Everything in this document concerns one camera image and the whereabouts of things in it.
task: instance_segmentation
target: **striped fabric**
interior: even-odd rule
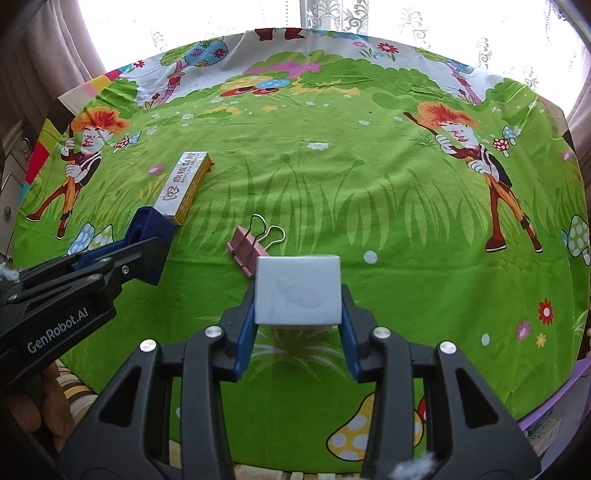
[[[76,425],[80,423],[90,406],[97,399],[96,395],[88,388],[82,380],[75,376],[72,371],[59,360],[57,367],[60,370],[60,376],[57,379],[61,385],[68,403],[70,411],[74,417]],[[181,449],[180,444],[169,440],[170,465],[181,468]],[[346,475],[334,473],[301,473],[301,472],[281,472],[279,470],[268,470],[248,465],[234,464],[234,473],[236,480],[345,480],[347,478],[360,478],[358,473],[348,473]]]

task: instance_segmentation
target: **pink binder clip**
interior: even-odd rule
[[[263,224],[263,231],[257,236],[251,234],[252,220],[254,218],[261,220]],[[273,240],[266,247],[263,247],[260,242],[269,236],[271,230],[278,229],[283,234],[283,237],[278,240]],[[265,219],[255,213],[251,215],[251,223],[246,230],[243,226],[236,227],[232,239],[226,244],[228,250],[234,257],[234,260],[238,266],[242,269],[248,278],[252,278],[256,272],[256,260],[258,257],[268,257],[267,249],[274,244],[281,243],[285,240],[285,230],[277,225],[271,225],[267,229],[267,223]]]

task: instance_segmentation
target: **blue gripper pad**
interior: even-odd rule
[[[129,245],[153,237],[160,238],[164,242],[164,245],[166,245],[166,254],[168,255],[168,250],[173,243],[176,228],[175,225],[163,217],[162,214],[153,207],[138,208],[129,223],[129,227],[123,240],[85,252],[80,257],[80,261],[76,265],[75,270],[86,268],[99,258],[107,257],[121,248],[128,247]],[[139,276],[138,279],[152,285],[158,285],[163,269],[164,265],[162,265],[161,268],[154,268]]]
[[[252,302],[242,325],[238,342],[236,343],[236,364],[233,369],[234,382],[240,380],[244,372],[248,369],[257,330],[258,325],[255,324],[255,304]]]
[[[340,343],[343,345],[347,368],[351,375],[353,375],[353,379],[358,381],[361,374],[361,364],[359,363],[359,352],[353,331],[353,323],[351,322],[345,302],[343,302],[343,320],[339,325],[339,335]]]

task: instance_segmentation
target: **orange hair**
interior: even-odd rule
[[[424,127],[436,130],[443,124],[463,124],[475,128],[478,122],[470,115],[449,108],[440,102],[421,102],[417,105],[417,121]]]
[[[98,127],[112,134],[120,134],[129,127],[130,121],[119,117],[119,111],[106,106],[91,106],[72,121],[72,131],[82,132],[85,128]]]

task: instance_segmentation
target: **white lace curtain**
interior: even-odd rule
[[[302,26],[385,38],[524,82],[568,114],[591,65],[551,0],[79,0],[108,69],[201,38]]]

